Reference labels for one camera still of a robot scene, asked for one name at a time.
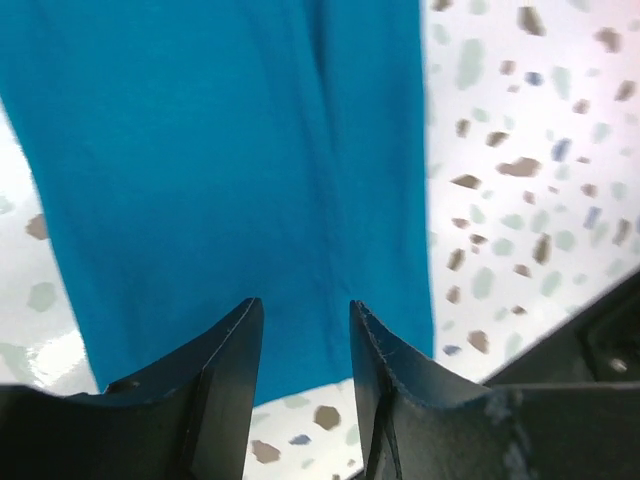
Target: green speck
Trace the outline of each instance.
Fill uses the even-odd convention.
[[[251,416],[251,426],[254,427],[256,425],[258,425],[260,422],[262,422],[265,418],[269,418],[270,414],[269,413],[254,413]]]
[[[576,237],[569,230],[558,232],[555,241],[556,247],[564,252],[570,252],[576,245]]]
[[[481,108],[474,108],[471,111],[471,116],[478,122],[489,121],[489,114],[485,110],[482,110]]]
[[[602,143],[611,133],[611,125],[608,123],[598,122],[593,127],[593,133],[591,135],[591,141],[593,143]]]
[[[484,15],[489,11],[489,3],[486,0],[471,0],[469,12],[473,15]]]
[[[567,0],[569,5],[574,6],[584,13],[589,13],[589,0]]]
[[[491,245],[493,253],[499,257],[508,257],[513,253],[514,245],[511,240],[500,238]]]
[[[555,173],[556,180],[564,181],[569,178],[569,165],[562,163],[558,166]]]
[[[506,307],[502,307],[500,309],[498,309],[496,311],[496,313],[493,314],[493,319],[496,322],[501,322],[502,320],[504,320],[505,318],[507,318],[507,315],[509,314],[509,310],[507,310]]]
[[[571,96],[571,72],[565,67],[555,66],[551,71],[551,81],[562,100],[569,100]]]
[[[360,430],[358,425],[353,425],[347,432],[346,444],[349,446],[356,445],[360,441]]]
[[[627,125],[635,127],[638,125],[638,116],[635,113],[625,113],[624,121]]]
[[[53,283],[38,283],[31,287],[27,306],[36,312],[46,312],[56,302],[56,297],[56,287]]]
[[[624,261],[620,258],[615,259],[607,268],[607,277],[618,277],[624,271]]]
[[[484,223],[487,217],[477,205],[471,205],[471,221],[473,223]]]
[[[302,395],[291,395],[283,399],[284,406],[287,408],[301,408],[309,405],[309,400]]]
[[[562,274],[558,271],[554,271],[549,273],[544,280],[542,280],[542,285],[540,286],[540,293],[544,297],[552,296],[560,284],[562,283]]]
[[[484,73],[485,48],[478,38],[462,42],[456,71],[458,90],[466,90],[480,81]]]
[[[524,227],[524,219],[522,218],[521,215],[518,215],[515,213],[512,215],[507,215],[506,217],[503,217],[502,220],[500,220],[500,222],[505,227],[512,228],[513,230],[522,230],[522,228]]]
[[[607,222],[598,223],[596,227],[591,231],[591,246],[595,248],[600,245],[600,242],[605,237],[608,231],[609,224]]]
[[[587,276],[584,273],[579,273],[573,277],[573,283],[576,285],[584,285],[587,281]]]
[[[0,195],[0,215],[9,213],[14,208],[15,208],[15,205],[11,203],[7,199],[7,197],[5,197],[4,195]]]
[[[495,274],[490,268],[482,267],[472,279],[472,294],[478,300],[484,300],[491,294]]]
[[[627,196],[627,185],[622,182],[613,182],[611,184],[611,195],[618,201],[622,201]]]
[[[433,38],[435,38],[438,44],[448,45],[449,42],[451,42],[449,32],[447,32],[447,29],[444,27],[444,25],[436,23],[435,25],[432,25],[431,28],[433,29]]]
[[[515,128],[515,126],[516,126],[516,121],[513,118],[505,115],[505,117],[504,117],[504,128],[506,130],[513,130]]]
[[[533,233],[542,233],[549,223],[549,213],[546,210],[540,210],[531,219],[531,231]]]
[[[522,336],[519,333],[512,333],[507,339],[507,343],[504,346],[505,361],[511,360],[522,349]]]

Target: black plastic jaw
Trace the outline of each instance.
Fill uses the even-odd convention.
[[[639,305],[640,274],[478,385],[352,303],[365,463],[353,478],[636,478]]]
[[[263,318],[246,300],[102,395],[0,386],[0,478],[240,480]]]

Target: blue towel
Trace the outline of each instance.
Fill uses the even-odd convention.
[[[100,387],[261,297],[256,403],[432,353],[419,1],[0,0],[0,95]]]

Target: brown speck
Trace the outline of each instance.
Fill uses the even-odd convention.
[[[462,175],[451,180],[451,183],[453,183],[454,185],[459,185],[461,187],[476,190],[480,186],[482,181],[479,178],[474,177],[473,175]]]
[[[621,218],[618,221],[618,231],[616,232],[615,237],[613,237],[614,245],[622,245],[624,241],[629,237],[631,233],[631,222],[624,218]]]
[[[447,268],[449,270],[453,270],[454,272],[459,270],[462,264],[464,263],[464,250],[458,248],[451,252],[449,256],[449,263],[447,264]]]
[[[466,118],[461,118],[456,122],[456,135],[460,138],[466,138],[467,133],[469,133],[469,127],[471,126],[471,122]]]
[[[482,330],[469,332],[467,341],[479,352],[489,353],[489,339],[487,338],[487,334]]]
[[[447,292],[447,300],[454,305],[460,301],[460,287],[453,286]]]
[[[585,183],[582,187],[580,187],[582,193],[584,193],[587,197],[595,198],[598,196],[598,187],[593,183]]]
[[[551,237],[542,234],[533,250],[533,259],[540,265],[545,265],[551,257]]]
[[[490,147],[497,147],[502,142],[509,138],[509,134],[505,132],[491,132],[487,135],[487,145]]]
[[[511,75],[516,71],[516,62],[513,60],[504,60],[500,64],[500,73],[502,75]]]
[[[573,106],[573,113],[579,113],[580,115],[584,115],[589,111],[589,100],[578,100]]]
[[[434,0],[431,9],[436,12],[444,12],[451,5],[453,5],[453,0]]]
[[[47,224],[44,221],[44,215],[41,213],[29,220],[29,224],[25,230],[29,235],[38,240],[46,240],[49,238]]]
[[[477,233],[472,233],[471,235],[469,235],[469,239],[474,245],[482,245],[483,243],[487,243],[487,238],[483,237],[482,235],[478,235]]]
[[[469,220],[465,220],[464,218],[452,218],[451,221],[458,228],[467,228],[469,225],[471,225],[471,222],[469,222]]]
[[[533,192],[524,192],[522,194],[522,199],[530,205],[536,204],[536,196]]]
[[[325,430],[331,430],[340,425],[340,414],[334,407],[321,405],[316,409],[313,423],[317,423]]]
[[[501,163],[496,170],[512,177],[535,177],[541,166],[542,164],[533,158],[520,157],[513,163]]]
[[[594,38],[604,45],[607,53],[618,53],[620,51],[620,34],[615,29],[603,27],[596,32]]]
[[[280,460],[280,450],[260,440],[251,442],[251,451],[260,463],[273,463]]]
[[[520,7],[518,9],[518,26],[529,35],[536,37],[543,37],[547,33],[535,7]]]
[[[632,80],[625,80],[618,87],[615,100],[618,102],[625,102],[629,100],[636,93],[636,82]]]
[[[516,265],[515,267],[513,267],[513,271],[518,275],[522,275],[523,277],[531,278],[531,269],[529,269],[529,267],[527,267],[526,265]]]

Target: terrazzo surface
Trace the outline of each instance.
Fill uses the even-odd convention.
[[[640,265],[640,4],[424,5],[436,360],[482,381]],[[0,379],[95,392],[20,147],[0,124]],[[245,480],[362,465],[353,382],[255,409]]]

